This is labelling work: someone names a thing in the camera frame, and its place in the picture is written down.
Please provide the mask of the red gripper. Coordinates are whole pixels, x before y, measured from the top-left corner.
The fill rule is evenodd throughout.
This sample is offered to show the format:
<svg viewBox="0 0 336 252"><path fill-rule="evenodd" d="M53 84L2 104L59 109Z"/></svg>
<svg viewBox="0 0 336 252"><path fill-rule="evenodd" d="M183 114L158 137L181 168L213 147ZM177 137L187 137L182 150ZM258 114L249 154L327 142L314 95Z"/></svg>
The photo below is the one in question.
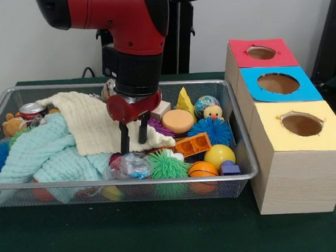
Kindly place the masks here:
<svg viewBox="0 0 336 252"><path fill-rule="evenodd" d="M147 141L148 120L150 119L150 115L146 113L149 113L157 108L161 99L161 90L158 90L156 94L136 99L115 94L107 100L107 111L110 117L114 121L119 121L119 129L121 132L120 151L122 154L129 153L130 141L127 124L136 121L141 117L138 141L140 144L145 144Z"/></svg>

